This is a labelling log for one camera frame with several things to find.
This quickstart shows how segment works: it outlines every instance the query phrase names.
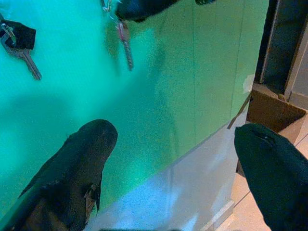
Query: brown cardboard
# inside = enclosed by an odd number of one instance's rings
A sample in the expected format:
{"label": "brown cardboard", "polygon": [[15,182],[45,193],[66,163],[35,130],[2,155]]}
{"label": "brown cardboard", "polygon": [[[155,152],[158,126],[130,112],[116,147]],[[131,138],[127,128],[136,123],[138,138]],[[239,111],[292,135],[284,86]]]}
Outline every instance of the brown cardboard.
{"label": "brown cardboard", "polygon": [[[254,87],[251,92],[247,121],[262,124],[294,144],[307,117],[306,111],[259,90]],[[240,162],[236,172],[244,176]]]}

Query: tiled floor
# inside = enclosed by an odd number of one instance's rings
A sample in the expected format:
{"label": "tiled floor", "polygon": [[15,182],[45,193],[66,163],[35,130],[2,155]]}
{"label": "tiled floor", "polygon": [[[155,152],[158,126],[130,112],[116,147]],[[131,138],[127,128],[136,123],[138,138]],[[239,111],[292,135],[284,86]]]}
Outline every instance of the tiled floor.
{"label": "tiled floor", "polygon": [[[308,119],[302,126],[296,148],[308,159]],[[244,177],[236,174],[231,195],[235,201],[231,215],[216,231],[270,231],[248,188]]]}

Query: green painted surface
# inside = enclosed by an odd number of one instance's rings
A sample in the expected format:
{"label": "green painted surface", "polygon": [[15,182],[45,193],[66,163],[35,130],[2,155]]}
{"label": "green painted surface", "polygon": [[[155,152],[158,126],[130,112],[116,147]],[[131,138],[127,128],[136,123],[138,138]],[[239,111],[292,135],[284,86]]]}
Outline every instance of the green painted surface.
{"label": "green painted surface", "polygon": [[0,47],[0,217],[67,135],[90,120],[108,119],[119,133],[103,172],[103,207],[215,132],[244,101],[266,8],[253,0],[203,7],[182,0],[130,23],[129,72],[100,1],[3,1],[6,19],[37,30],[31,54],[42,81]]}

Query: teal surface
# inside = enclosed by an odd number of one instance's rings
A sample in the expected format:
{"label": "teal surface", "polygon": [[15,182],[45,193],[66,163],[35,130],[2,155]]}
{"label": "teal surface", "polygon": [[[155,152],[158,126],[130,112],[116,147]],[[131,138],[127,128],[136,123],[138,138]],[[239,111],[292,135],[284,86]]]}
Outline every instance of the teal surface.
{"label": "teal surface", "polygon": [[257,63],[268,3],[182,0],[129,23],[128,71],[99,0],[3,0],[8,20],[37,30],[42,74],[0,47],[0,217],[66,137],[96,118],[118,130],[103,172],[108,206],[206,139],[234,115]]}

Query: green wall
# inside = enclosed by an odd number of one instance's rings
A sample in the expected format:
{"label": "green wall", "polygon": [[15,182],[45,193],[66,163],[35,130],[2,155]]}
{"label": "green wall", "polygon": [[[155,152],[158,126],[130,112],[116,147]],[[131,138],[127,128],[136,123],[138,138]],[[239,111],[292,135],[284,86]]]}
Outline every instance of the green wall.
{"label": "green wall", "polygon": [[4,0],[6,19],[37,30],[31,56],[42,81],[0,48],[0,217],[66,137],[93,119],[108,119],[119,134],[103,172],[103,207],[226,124],[247,97],[267,6],[182,0],[129,23],[129,72],[99,0]]}

